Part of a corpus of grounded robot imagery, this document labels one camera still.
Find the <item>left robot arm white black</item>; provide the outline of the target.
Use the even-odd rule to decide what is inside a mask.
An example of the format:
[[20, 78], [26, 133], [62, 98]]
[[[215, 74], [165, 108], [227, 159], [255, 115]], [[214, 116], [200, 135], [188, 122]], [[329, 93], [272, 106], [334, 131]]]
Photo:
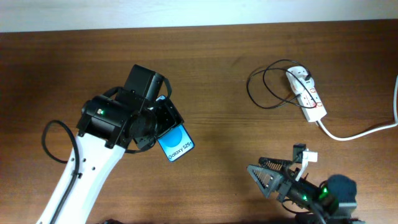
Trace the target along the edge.
[[88, 100], [78, 132], [61, 121], [72, 151], [39, 223], [85, 223], [108, 175], [124, 154], [137, 154], [158, 143], [174, 162], [194, 144], [172, 103], [172, 87], [163, 75], [134, 65], [124, 86]]

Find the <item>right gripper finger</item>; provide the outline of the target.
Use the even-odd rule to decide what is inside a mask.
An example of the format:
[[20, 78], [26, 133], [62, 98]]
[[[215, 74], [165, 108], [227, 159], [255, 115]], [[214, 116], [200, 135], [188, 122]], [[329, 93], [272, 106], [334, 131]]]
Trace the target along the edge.
[[254, 179], [265, 198], [269, 198], [270, 194], [276, 191], [279, 184], [284, 180], [282, 174], [265, 167], [248, 165], [246, 170]]
[[270, 170], [284, 170], [293, 164], [290, 160], [284, 159], [273, 159], [268, 157], [260, 157], [258, 163], [261, 167], [265, 167]]

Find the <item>blue Galaxy smartphone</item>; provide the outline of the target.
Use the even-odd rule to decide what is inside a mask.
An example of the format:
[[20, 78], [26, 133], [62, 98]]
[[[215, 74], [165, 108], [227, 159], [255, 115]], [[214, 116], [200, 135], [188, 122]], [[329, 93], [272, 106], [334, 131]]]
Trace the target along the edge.
[[[166, 100], [166, 96], [160, 95], [156, 102], [161, 103], [162, 100]], [[175, 162], [195, 147], [195, 143], [183, 123], [164, 136], [156, 137], [157, 142], [170, 162]]]

